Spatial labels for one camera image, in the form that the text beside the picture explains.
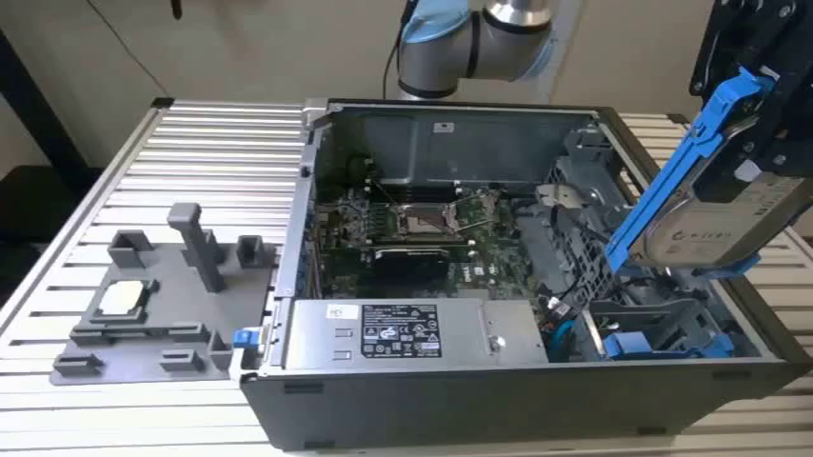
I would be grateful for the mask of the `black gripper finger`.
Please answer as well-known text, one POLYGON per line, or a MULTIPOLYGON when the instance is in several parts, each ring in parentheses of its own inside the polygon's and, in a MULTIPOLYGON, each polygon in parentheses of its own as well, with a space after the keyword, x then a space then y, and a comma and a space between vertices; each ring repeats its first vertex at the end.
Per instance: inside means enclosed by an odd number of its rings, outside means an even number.
POLYGON ((769 138, 759 166, 786 192, 770 210, 769 229, 785 229, 811 208, 811 71, 774 75, 774 86, 759 110, 769 138))
POLYGON ((702 97, 704 91, 711 86, 711 67, 719 37, 720 21, 723 17, 724 2, 714 1, 706 22, 704 32, 699 42, 695 65, 688 83, 688 94, 695 97, 702 97))

